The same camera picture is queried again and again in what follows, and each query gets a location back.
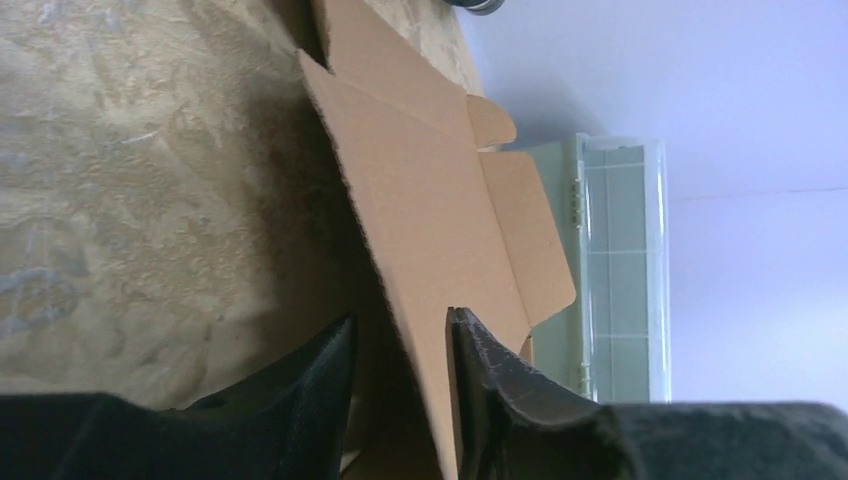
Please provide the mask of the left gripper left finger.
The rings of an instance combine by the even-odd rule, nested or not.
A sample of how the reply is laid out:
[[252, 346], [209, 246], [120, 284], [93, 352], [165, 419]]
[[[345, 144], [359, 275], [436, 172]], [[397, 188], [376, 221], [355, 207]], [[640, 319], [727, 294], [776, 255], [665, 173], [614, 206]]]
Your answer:
[[347, 314], [184, 409], [99, 393], [5, 395], [5, 479], [336, 479], [357, 357]]

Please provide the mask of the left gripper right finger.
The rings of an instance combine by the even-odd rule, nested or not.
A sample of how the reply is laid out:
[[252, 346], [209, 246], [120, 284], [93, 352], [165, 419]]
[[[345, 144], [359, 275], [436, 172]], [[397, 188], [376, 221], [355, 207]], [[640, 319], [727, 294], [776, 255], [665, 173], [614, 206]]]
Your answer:
[[463, 479], [843, 479], [847, 417], [805, 402], [599, 404], [447, 312]]

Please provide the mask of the brown cardboard box sheet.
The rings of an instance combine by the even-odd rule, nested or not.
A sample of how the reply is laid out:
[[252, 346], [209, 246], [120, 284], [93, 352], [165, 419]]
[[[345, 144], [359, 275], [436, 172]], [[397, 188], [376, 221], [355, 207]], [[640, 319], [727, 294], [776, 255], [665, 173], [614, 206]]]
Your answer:
[[299, 62], [423, 400], [442, 479], [459, 475], [446, 313], [509, 350], [571, 305], [574, 282], [510, 116], [446, 78], [370, 5], [314, 5], [327, 62]]

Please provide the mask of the clear plastic storage bin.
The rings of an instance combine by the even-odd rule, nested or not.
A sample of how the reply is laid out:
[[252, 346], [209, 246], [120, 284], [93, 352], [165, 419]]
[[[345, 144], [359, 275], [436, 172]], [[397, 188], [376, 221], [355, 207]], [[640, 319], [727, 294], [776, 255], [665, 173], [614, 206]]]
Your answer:
[[577, 296], [533, 329], [534, 365], [601, 403], [672, 397], [666, 151], [575, 134], [529, 148]]

